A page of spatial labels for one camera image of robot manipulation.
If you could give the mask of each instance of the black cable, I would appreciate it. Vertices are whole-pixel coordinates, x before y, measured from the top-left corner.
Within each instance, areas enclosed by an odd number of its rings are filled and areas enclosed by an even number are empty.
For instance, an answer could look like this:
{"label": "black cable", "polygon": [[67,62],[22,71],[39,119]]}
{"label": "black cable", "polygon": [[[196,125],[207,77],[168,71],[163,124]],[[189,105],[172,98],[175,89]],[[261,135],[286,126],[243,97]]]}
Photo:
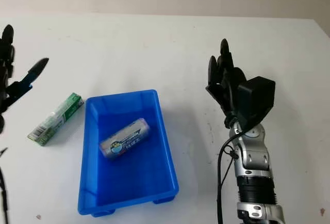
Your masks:
{"label": "black cable", "polygon": [[[221,158],[222,158],[222,154],[225,152],[225,148],[226,147],[230,147],[229,143],[232,142],[233,140],[235,140],[236,138],[242,136],[243,134],[245,134],[248,130],[246,131],[242,131],[236,135],[233,135],[232,137],[230,137],[221,147],[220,152],[219,152],[219,157],[218,157],[218,196],[217,196],[217,215],[218,215],[218,224],[223,224],[223,220],[222,220],[222,206],[221,206],[221,188],[223,185],[223,181],[221,181]],[[233,162],[233,157],[232,157],[232,161],[229,164],[229,167],[227,168],[226,174],[224,179],[226,178],[228,171],[230,169],[230,166],[232,165]]]}
{"label": "black cable", "polygon": [[232,159],[230,160],[229,165],[228,165],[228,167],[227,167],[226,173],[225,173],[225,175],[223,176],[223,179],[222,179],[222,182],[221,182],[221,185],[220,185],[221,188],[222,188],[223,183],[225,182],[225,179],[226,179],[227,174],[228,174],[228,172],[229,172],[229,169],[230,169],[230,167],[231,167],[231,165],[232,165],[232,163],[233,163],[233,160],[234,160],[234,158],[232,157]]}
{"label": "black cable", "polygon": [[6,185],[5,185],[5,181],[4,181],[4,177],[2,175],[2,171],[0,168],[0,188],[2,190],[1,194],[2,194],[2,207],[3,207],[3,212],[4,212],[4,216],[5,216],[5,224],[9,223],[8,220],[8,204],[7,204],[7,191],[6,191]]}

